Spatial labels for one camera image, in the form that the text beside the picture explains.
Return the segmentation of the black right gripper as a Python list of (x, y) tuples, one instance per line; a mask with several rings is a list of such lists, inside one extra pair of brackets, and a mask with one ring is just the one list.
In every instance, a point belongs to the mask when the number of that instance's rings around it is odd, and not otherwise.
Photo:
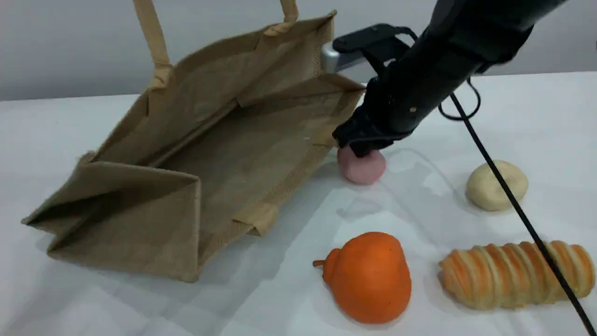
[(364, 100), (352, 116), (337, 126), (333, 138), (349, 143), (352, 153), (363, 158), (408, 137), (423, 120), (422, 74), (384, 70), (369, 80)]

